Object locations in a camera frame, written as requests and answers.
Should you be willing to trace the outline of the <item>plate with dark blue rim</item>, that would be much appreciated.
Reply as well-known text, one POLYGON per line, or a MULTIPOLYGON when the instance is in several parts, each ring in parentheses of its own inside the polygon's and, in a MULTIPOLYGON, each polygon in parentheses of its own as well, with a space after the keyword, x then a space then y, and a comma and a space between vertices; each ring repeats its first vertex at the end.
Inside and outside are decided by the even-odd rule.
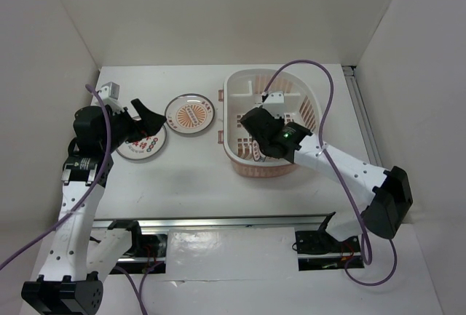
POLYGON ((262 162, 264 160, 264 155, 262 154, 259 148, 258 142, 256 140, 252 141, 251 149, 252 149, 253 160, 255 162, 262 162))

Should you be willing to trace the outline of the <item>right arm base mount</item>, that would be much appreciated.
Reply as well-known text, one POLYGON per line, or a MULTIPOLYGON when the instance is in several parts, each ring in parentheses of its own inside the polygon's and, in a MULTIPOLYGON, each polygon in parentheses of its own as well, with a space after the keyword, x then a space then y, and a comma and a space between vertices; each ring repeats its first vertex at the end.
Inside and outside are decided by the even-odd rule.
POLYGON ((297 254, 299 271, 327 271, 364 268, 359 238, 338 242, 323 231, 296 231, 292 250, 297 254))

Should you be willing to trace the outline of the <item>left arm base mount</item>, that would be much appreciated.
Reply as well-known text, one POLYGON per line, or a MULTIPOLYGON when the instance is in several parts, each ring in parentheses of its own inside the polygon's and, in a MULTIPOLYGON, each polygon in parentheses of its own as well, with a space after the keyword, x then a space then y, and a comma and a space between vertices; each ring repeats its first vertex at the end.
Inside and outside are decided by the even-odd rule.
POLYGON ((136 247, 126 252, 116 265, 129 274, 164 274, 166 272, 167 255, 166 232, 156 234, 141 234, 136 247))

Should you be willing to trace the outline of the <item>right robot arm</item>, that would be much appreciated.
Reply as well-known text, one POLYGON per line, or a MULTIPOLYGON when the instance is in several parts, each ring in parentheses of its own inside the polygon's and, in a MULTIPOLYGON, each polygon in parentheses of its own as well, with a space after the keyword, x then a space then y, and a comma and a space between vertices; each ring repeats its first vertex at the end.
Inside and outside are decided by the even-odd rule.
POLYGON ((387 240, 395 237, 413 204, 405 170, 359 160, 324 143, 306 127, 276 119, 263 108, 247 112, 240 123, 262 154, 313 169, 341 184, 350 196, 353 211, 332 214, 319 231, 321 248, 333 251, 344 240, 368 232, 387 240))

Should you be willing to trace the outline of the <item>plate with red characters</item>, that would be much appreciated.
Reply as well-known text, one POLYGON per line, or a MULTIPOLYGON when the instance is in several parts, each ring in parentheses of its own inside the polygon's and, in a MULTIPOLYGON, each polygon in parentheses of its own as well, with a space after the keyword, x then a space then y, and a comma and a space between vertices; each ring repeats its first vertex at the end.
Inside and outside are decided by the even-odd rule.
POLYGON ((116 151, 124 159, 142 161, 158 154, 165 147, 166 142, 167 130, 163 125, 156 135, 145 137, 133 143, 125 142, 116 151))

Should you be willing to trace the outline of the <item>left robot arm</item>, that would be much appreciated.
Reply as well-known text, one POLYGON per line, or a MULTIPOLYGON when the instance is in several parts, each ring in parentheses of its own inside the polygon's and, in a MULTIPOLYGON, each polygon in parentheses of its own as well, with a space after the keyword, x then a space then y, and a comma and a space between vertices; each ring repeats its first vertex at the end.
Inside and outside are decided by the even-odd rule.
POLYGON ((141 227, 135 220, 114 220, 96 247, 90 247, 95 213, 113 166, 111 158, 123 143, 154 136, 166 118, 132 100, 133 118, 118 103, 79 109, 75 136, 63 165, 63 198, 59 225, 37 279, 25 282, 22 299, 39 314, 96 314, 103 283, 123 255, 143 249, 141 227))

